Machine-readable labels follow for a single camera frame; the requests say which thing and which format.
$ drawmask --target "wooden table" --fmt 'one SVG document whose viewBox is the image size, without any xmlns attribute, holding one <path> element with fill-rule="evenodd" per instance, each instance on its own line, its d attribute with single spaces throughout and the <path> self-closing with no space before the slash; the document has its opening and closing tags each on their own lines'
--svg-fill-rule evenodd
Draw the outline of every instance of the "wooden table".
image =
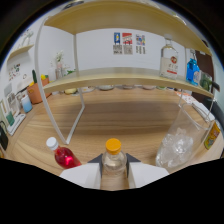
<svg viewBox="0 0 224 224">
<path fill-rule="evenodd" d="M 179 111 L 179 97 L 173 91 L 115 87 L 109 91 L 95 89 L 84 93 L 83 97 L 86 107 L 67 146 L 82 164 L 105 152 L 106 141 L 113 137 L 121 141 L 125 153 L 143 163 L 155 165 L 159 145 Z M 58 94 L 49 96 L 47 100 L 66 137 L 81 108 L 79 96 Z M 59 176 L 63 169 L 46 146 L 46 140 L 52 136 L 63 145 L 43 103 L 34 105 L 10 138 L 7 158 L 35 165 Z M 220 134 L 212 148 L 207 150 L 202 144 L 194 158 L 183 167 L 219 159 L 222 149 L 223 137 Z M 129 189 L 126 174 L 111 178 L 103 172 L 101 189 Z"/>
</svg>

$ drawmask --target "poster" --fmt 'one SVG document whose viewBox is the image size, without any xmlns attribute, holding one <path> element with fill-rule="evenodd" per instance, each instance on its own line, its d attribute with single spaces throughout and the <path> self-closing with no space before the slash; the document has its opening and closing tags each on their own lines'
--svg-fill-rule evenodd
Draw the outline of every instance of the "poster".
<svg viewBox="0 0 224 224">
<path fill-rule="evenodd" d="M 145 35 L 136 34 L 136 53 L 145 54 Z"/>
<path fill-rule="evenodd" d="M 124 54 L 133 54 L 132 50 L 132 33 L 122 33 Z"/>
<path fill-rule="evenodd" d="M 132 33 L 122 33 L 123 44 L 132 44 Z"/>
<path fill-rule="evenodd" d="M 121 36 L 120 33 L 114 33 L 114 44 L 121 44 Z"/>
<path fill-rule="evenodd" d="M 14 65 L 12 68 L 9 69 L 9 81 L 20 75 L 19 69 L 20 64 Z"/>
<path fill-rule="evenodd" d="M 114 45 L 113 45 L 113 53 L 114 55 L 121 55 L 122 52 L 122 45 L 121 44 L 121 35 L 120 33 L 114 33 Z"/>
<path fill-rule="evenodd" d="M 124 54 L 133 54 L 132 45 L 123 45 L 124 46 Z"/>
<path fill-rule="evenodd" d="M 114 45 L 113 51 L 114 51 L 114 54 L 122 54 L 122 45 Z"/>
</svg>

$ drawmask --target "shelf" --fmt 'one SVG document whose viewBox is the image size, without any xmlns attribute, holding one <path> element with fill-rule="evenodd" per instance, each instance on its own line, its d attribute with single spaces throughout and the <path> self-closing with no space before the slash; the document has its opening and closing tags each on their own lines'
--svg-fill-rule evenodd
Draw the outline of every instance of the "shelf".
<svg viewBox="0 0 224 224">
<path fill-rule="evenodd" d="M 190 90 L 213 98 L 212 93 L 200 86 L 193 86 L 182 79 L 180 76 L 178 80 L 166 79 L 159 76 L 159 71 L 144 68 L 98 68 L 73 72 L 49 83 L 43 89 L 45 93 L 51 93 L 84 86 L 116 84 L 155 85 Z"/>
<path fill-rule="evenodd" d="M 22 54 L 22 53 L 24 53 L 24 52 L 27 52 L 27 51 L 28 51 L 30 48 L 32 48 L 33 46 L 34 46 L 34 44 L 32 44 L 32 45 L 28 45 L 28 46 L 25 46 L 25 47 L 21 47 L 21 48 L 15 50 L 15 51 L 13 51 L 13 52 L 10 54 L 8 60 L 11 59 L 11 58 L 13 58 L 13 57 L 15 57 L 16 55 L 19 55 L 19 54 Z"/>
<path fill-rule="evenodd" d="M 49 17 L 45 26 L 71 34 L 106 28 L 142 30 L 164 36 L 185 48 L 211 55 L 202 40 L 177 18 L 150 5 L 130 1 L 94 1 L 68 8 Z"/>
</svg>

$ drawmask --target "clear plastic bottle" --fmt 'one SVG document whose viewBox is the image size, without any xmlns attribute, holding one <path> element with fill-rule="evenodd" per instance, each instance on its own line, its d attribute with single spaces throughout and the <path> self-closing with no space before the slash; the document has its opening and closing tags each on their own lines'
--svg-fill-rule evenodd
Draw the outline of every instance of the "clear plastic bottle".
<svg viewBox="0 0 224 224">
<path fill-rule="evenodd" d="M 121 142 L 116 138 L 111 138 L 106 142 L 106 152 L 102 156 L 103 167 L 108 175 L 117 176 L 124 172 L 127 157 L 121 151 Z"/>
<path fill-rule="evenodd" d="M 195 50 L 190 49 L 190 61 L 187 63 L 186 80 L 192 85 L 198 86 L 200 79 L 200 69 L 197 65 Z"/>
<path fill-rule="evenodd" d="M 49 149 L 54 151 L 56 162 L 64 169 L 70 169 L 82 165 L 70 149 L 60 147 L 58 145 L 56 138 L 49 138 L 46 142 L 46 145 Z"/>
<path fill-rule="evenodd" d="M 161 49 L 160 76 L 174 79 L 178 73 L 178 52 L 172 46 L 172 36 L 164 35 L 166 45 Z"/>
</svg>

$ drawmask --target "red bottle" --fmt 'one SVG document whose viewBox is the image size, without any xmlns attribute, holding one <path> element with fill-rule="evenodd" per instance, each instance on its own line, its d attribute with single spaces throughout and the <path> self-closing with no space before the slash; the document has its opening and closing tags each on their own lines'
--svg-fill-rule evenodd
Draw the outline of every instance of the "red bottle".
<svg viewBox="0 0 224 224">
<path fill-rule="evenodd" d="M 65 147 L 60 147 L 56 138 L 51 137 L 46 142 L 47 147 L 54 151 L 56 162 L 64 169 L 80 166 L 80 161 L 75 157 L 72 151 Z"/>
</svg>

